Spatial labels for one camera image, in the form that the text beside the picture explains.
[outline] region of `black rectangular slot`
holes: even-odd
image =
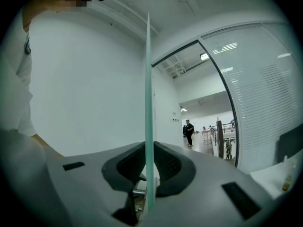
[[[236,183],[224,184],[222,187],[244,219],[260,211],[260,207]]]
[[[63,165],[63,168],[65,171],[68,171],[68,170],[72,170],[72,169],[75,169],[75,168],[78,168],[81,166],[85,166],[85,164],[83,162],[79,161],[79,162]]]

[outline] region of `bottle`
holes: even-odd
[[[297,163],[297,161],[296,161],[296,159],[294,159],[292,167],[291,167],[291,169],[289,169],[287,177],[282,186],[282,191],[284,191],[284,192],[286,192],[290,188],[290,186],[293,182],[296,163]]]

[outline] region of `white desk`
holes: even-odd
[[[300,170],[302,168],[303,150],[299,151],[293,157],[287,159],[288,161],[297,160],[295,172],[293,172],[293,183],[297,180]],[[279,163],[274,166],[250,173],[252,178],[259,183],[272,197],[277,198],[284,192],[282,191],[282,185],[289,171],[289,165],[286,163]]]

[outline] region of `ceiling light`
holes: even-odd
[[[228,45],[223,46],[221,51],[214,50],[213,52],[214,52],[214,54],[218,54],[218,53],[221,53],[223,51],[228,51],[228,50],[235,49],[235,48],[237,48],[237,43],[232,43],[232,44],[228,44]]]
[[[279,55],[277,58],[283,58],[283,57],[286,57],[286,56],[290,56],[291,53],[286,53],[286,54],[282,54],[282,55]]]
[[[226,68],[226,69],[222,69],[223,72],[228,72],[228,71],[231,71],[233,69],[233,67],[229,67],[229,68]]]
[[[200,54],[200,57],[201,57],[202,61],[204,61],[204,60],[206,60],[206,59],[209,58],[208,54],[206,54],[206,53]]]

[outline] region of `person in black clothing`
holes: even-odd
[[[185,138],[186,137],[186,127],[187,125],[186,124],[184,124],[184,126],[183,126],[183,137]]]
[[[187,146],[193,146],[192,143],[192,139],[191,139],[191,135],[194,132],[194,126],[189,122],[188,119],[186,119],[186,138],[188,140],[188,145]]]
[[[231,124],[232,124],[232,127],[234,128],[235,127],[235,120],[234,119],[231,121]]]

